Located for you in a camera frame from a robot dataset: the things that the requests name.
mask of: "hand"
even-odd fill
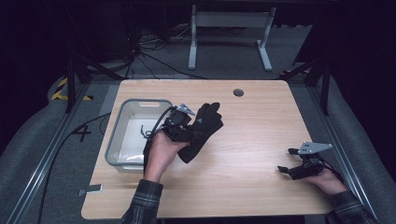
[[[148,155],[148,165],[146,167],[144,179],[160,182],[161,176],[176,154],[187,145],[185,142],[173,142],[163,131],[158,131]]]
[[[329,195],[347,191],[344,184],[328,169],[323,169],[320,174],[306,177],[304,180],[318,186]]]

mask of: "plaid shirt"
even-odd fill
[[[343,224],[379,223],[350,190],[333,195],[330,203]]]
[[[162,192],[162,184],[141,179],[131,205],[122,217],[122,223],[157,223],[157,212]],[[330,198],[330,203],[343,224],[379,223],[350,190],[333,195]]]
[[[137,185],[131,205],[121,219],[122,223],[157,223],[157,212],[162,192],[162,184],[141,179],[139,185]]]

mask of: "white plastic tub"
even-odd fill
[[[146,138],[163,112],[172,106],[167,100],[130,99],[120,108],[120,113],[106,149],[106,161],[119,171],[143,170],[143,149]]]

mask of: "wooden tabletop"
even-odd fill
[[[233,95],[235,89],[244,92]],[[120,84],[91,185],[81,214],[87,219],[120,218],[142,173],[122,173],[105,161],[108,140],[121,104],[128,99],[165,99],[197,111],[219,102],[224,126],[189,164],[179,157],[162,177],[158,217],[239,217],[325,214],[326,196],[303,180],[277,170],[301,165],[288,154],[311,141],[288,84],[265,80],[127,80]]]

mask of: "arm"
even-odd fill
[[[122,223],[157,223],[157,212],[163,192],[161,176],[176,154],[186,145],[187,143],[173,142],[162,131],[155,134],[148,156],[148,166],[136,188],[128,211],[122,217]]]
[[[379,223],[330,170],[324,169],[319,175],[309,176],[305,180],[330,196],[330,203],[342,223]]]

